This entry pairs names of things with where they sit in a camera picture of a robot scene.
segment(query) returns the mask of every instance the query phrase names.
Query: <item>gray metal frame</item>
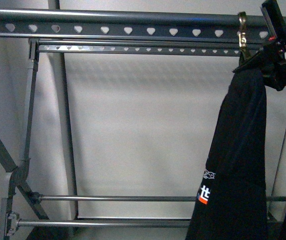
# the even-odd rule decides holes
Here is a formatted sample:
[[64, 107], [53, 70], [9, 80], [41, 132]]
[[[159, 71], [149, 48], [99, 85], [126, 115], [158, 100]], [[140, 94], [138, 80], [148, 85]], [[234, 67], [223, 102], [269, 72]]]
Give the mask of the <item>gray metal frame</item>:
[[[194, 196], [45, 196], [33, 192], [26, 183], [26, 178], [29, 168], [29, 145], [39, 53], [84, 52], [238, 57], [240, 54], [238, 29], [237, 15], [0, 9], [0, 37], [31, 38], [20, 166], [15, 164], [0, 140], [0, 163], [8, 173], [8, 196], [1, 201], [0, 240], [8, 240], [21, 226], [187, 227], [189, 219], [175, 218], [49, 221], [40, 205], [42, 200], [193, 202], [196, 198]], [[268, 38], [268, 36], [260, 37], [262, 32], [268, 31], [264, 18], [248, 16], [247, 30], [248, 48], [255, 53]], [[17, 214], [12, 213], [15, 187], [19, 189], [40, 220], [21, 220]], [[285, 202], [286, 197], [268, 197], [268, 201]]]

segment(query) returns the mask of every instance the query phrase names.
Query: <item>brass hook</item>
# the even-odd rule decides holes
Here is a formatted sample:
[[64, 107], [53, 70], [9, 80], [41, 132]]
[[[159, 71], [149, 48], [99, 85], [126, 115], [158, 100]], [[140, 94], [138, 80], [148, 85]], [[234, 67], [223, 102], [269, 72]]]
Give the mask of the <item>brass hook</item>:
[[241, 58], [240, 63], [249, 59], [251, 57], [251, 54], [247, 48], [247, 39], [246, 39], [246, 31], [247, 31], [247, 16], [244, 11], [238, 13], [238, 19], [240, 22], [239, 27], [239, 47], [241, 50]]

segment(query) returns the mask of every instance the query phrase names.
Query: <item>heart-shaped hole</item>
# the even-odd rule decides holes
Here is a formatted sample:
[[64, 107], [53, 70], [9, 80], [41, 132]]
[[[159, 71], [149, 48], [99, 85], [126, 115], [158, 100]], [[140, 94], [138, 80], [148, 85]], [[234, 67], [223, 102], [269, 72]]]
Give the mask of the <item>heart-shaped hole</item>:
[[11, 23], [5, 24], [5, 27], [6, 27], [6, 29], [9, 30], [10, 32], [14, 32], [14, 30], [15, 30], [14, 24], [11, 24]]
[[55, 32], [55, 33], [58, 33], [61, 28], [59, 27], [59, 25], [52, 25], [52, 30]]
[[101, 31], [104, 33], [104, 34], [108, 34], [108, 32], [109, 32], [109, 27], [107, 27], [107, 26], [102, 26], [101, 27]]
[[259, 33], [259, 36], [261, 37], [261, 39], [264, 39], [265, 37], [268, 36], [268, 32], [267, 32], [267, 31], [261, 31], [261, 32]]
[[218, 38], [220, 38], [221, 35], [223, 35], [223, 34], [224, 34], [224, 31], [223, 31], [223, 30], [215, 30], [215, 35], [216, 35], [216, 37], [218, 37]]
[[131, 27], [125, 27], [124, 28], [124, 32], [126, 32], [127, 35], [130, 35], [132, 33], [132, 31], [133, 31], [133, 28], [131, 28]]
[[153, 35], [155, 31], [156, 31], [156, 30], [155, 30], [153, 27], [147, 28], [147, 32], [148, 32], [148, 34], [149, 34], [150, 36]]
[[83, 31], [83, 28], [81, 26], [74, 26], [74, 30], [80, 34]]
[[172, 36], [175, 36], [177, 33], [178, 33], [178, 29], [176, 28], [171, 28], [169, 29], [169, 33], [172, 35]]
[[201, 32], [202, 32], [202, 31], [201, 31], [200, 29], [194, 29], [194, 30], [193, 30], [193, 35], [194, 35], [195, 37], [198, 37], [198, 35], [201, 34]]
[[28, 28], [29, 28], [33, 33], [35, 33], [35, 32], [37, 31], [37, 26], [34, 25], [34, 24], [28, 25]]

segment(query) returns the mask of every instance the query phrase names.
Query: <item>horizontal metal rod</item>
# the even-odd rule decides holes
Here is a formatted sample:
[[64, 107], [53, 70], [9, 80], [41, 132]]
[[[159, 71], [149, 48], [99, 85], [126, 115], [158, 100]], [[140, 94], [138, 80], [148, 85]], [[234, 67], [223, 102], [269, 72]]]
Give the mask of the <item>horizontal metal rod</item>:
[[[151, 24], [181, 26], [239, 26], [237, 15], [170, 12], [0, 9], [0, 20], [58, 23]], [[262, 16], [247, 16], [247, 26], [266, 26]]]
[[[150, 41], [150, 40], [46, 40], [40, 39], [39, 45], [48, 46], [111, 46], [111, 47], [161, 47], [161, 48], [196, 48], [196, 49], [239, 49], [239, 43], [231, 43], [233, 40], [230, 39], [229, 42], [207, 42], [213, 41], [212, 39], [191, 39], [191, 41]], [[261, 43], [258, 44], [248, 44], [248, 48], [251, 50], [258, 50], [261, 47]]]
[[126, 220], [19, 220], [18, 227], [74, 227], [74, 228], [103, 228], [103, 227], [115, 227], [115, 228], [187, 228], [190, 219], [126, 219]]
[[[67, 196], [40, 195], [41, 201], [195, 202], [194, 196]], [[286, 196], [268, 196], [268, 202], [286, 202]]]

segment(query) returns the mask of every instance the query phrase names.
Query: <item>printed logo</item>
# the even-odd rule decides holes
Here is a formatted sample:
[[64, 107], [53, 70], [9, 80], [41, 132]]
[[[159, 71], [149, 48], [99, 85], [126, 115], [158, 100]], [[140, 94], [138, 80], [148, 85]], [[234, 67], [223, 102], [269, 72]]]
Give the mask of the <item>printed logo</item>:
[[203, 204], [207, 204], [208, 199], [209, 199], [209, 194], [211, 193], [211, 191], [209, 190], [208, 187], [206, 187], [205, 185], [203, 185], [203, 187], [201, 188], [202, 192], [201, 194], [197, 194], [197, 198], [198, 200], [203, 203]]
[[208, 171], [208, 170], [205, 168], [205, 172], [204, 172], [203, 178], [204, 178], [204, 179], [215, 179], [215, 174], [216, 174], [216, 173], [213, 173], [213, 172], [211, 172], [211, 171]]

